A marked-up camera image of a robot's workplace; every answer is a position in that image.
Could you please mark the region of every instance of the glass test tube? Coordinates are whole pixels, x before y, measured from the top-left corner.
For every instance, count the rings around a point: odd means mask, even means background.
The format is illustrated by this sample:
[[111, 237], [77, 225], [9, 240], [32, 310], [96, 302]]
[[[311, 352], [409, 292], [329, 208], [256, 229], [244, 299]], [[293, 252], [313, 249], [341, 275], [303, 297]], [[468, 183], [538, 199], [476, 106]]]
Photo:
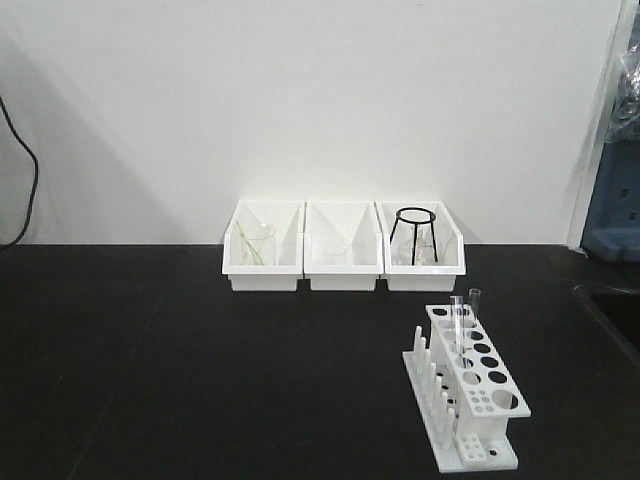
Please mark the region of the glass test tube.
[[464, 298], [460, 295], [449, 297], [451, 306], [451, 320], [455, 329], [456, 353], [464, 354]]
[[482, 292], [479, 288], [472, 288], [469, 290], [469, 307], [476, 320], [478, 320], [478, 314], [480, 311], [480, 294]]

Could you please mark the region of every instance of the test tube rack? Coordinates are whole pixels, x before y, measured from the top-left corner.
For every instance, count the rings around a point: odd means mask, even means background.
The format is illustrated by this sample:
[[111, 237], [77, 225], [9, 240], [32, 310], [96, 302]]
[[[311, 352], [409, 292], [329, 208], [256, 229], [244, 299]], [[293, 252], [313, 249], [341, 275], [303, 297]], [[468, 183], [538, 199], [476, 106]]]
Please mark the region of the test tube rack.
[[402, 357], [440, 472], [515, 470], [518, 457], [507, 423], [530, 417], [531, 410], [468, 305], [462, 349], [455, 343], [449, 305], [426, 310], [429, 348], [418, 326], [413, 350]]

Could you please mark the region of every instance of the glass beaker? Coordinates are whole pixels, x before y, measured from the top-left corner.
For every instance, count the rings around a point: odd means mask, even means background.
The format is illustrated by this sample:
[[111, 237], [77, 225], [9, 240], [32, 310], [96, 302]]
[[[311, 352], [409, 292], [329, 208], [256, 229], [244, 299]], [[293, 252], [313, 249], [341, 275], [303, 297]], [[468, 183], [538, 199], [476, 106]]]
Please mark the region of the glass beaker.
[[246, 230], [239, 227], [243, 265], [276, 264], [276, 230], [270, 223], [260, 223]]

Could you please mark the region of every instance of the rack hole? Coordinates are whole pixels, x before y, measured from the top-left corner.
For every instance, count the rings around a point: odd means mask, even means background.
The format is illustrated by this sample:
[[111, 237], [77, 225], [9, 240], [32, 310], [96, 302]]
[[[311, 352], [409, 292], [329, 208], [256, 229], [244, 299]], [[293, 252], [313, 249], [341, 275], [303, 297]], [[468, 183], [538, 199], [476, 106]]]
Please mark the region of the rack hole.
[[507, 376], [501, 372], [489, 372], [489, 378], [495, 383], [507, 383]]
[[473, 372], [464, 372], [462, 379], [469, 385], [477, 385], [480, 383], [480, 375]]
[[496, 368], [498, 366], [498, 361], [493, 357], [482, 357], [480, 361], [488, 368]]
[[508, 390], [496, 390], [491, 394], [494, 403], [505, 410], [513, 410], [518, 406], [518, 397]]
[[484, 335], [476, 330], [471, 330], [467, 333], [467, 337], [469, 337], [471, 340], [482, 340], [484, 338]]
[[473, 348], [479, 353], [489, 353], [491, 351], [491, 347], [486, 343], [476, 343]]

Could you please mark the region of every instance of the electrical cord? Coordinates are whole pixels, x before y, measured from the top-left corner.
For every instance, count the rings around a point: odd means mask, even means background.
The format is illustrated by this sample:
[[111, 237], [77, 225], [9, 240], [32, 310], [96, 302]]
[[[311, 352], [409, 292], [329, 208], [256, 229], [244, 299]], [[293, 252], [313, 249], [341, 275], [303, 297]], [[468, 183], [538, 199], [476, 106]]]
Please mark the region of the electrical cord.
[[24, 148], [25, 151], [29, 154], [29, 156], [31, 157], [31, 160], [33, 160], [33, 185], [31, 187], [31, 194], [29, 195], [29, 206], [27, 207], [27, 215], [24, 220], [24, 225], [22, 226], [22, 230], [20, 230], [20, 233], [15, 239], [13, 239], [11, 242], [5, 245], [0, 245], [0, 252], [1, 252], [3, 250], [7, 250], [8, 248], [11, 248], [14, 245], [16, 245], [20, 240], [22, 240], [22, 237], [24, 237], [24, 234], [27, 233], [27, 228], [29, 228], [29, 223], [31, 222], [31, 212], [33, 211], [33, 201], [36, 197], [36, 189], [38, 188], [38, 177], [40, 176], [40, 165], [38, 164], [38, 158], [31, 151], [29, 146], [26, 143], [24, 143], [24, 140], [20, 138], [20, 135], [18, 135], [18, 132], [13, 126], [13, 123], [11, 122], [11, 117], [9, 116], [9, 112], [7, 111], [7, 107], [5, 106], [4, 100], [2, 99], [2, 95], [0, 95], [0, 108], [2, 108], [2, 113], [4, 114], [4, 118], [7, 121], [7, 125], [9, 125], [9, 130], [11, 130], [11, 133], [13, 134], [14, 138], [18, 141], [18, 143], [22, 146], [22, 148]]

